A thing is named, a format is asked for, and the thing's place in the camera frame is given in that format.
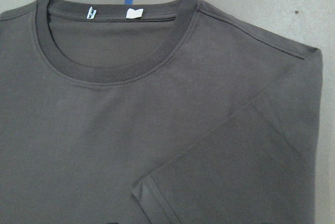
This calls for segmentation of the dark brown t-shirt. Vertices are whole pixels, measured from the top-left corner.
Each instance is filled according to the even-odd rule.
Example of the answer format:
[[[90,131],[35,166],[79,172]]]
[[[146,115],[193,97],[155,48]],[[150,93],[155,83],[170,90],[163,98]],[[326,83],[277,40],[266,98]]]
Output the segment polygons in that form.
[[[1,14],[1,223],[314,223],[322,53],[203,0]]]

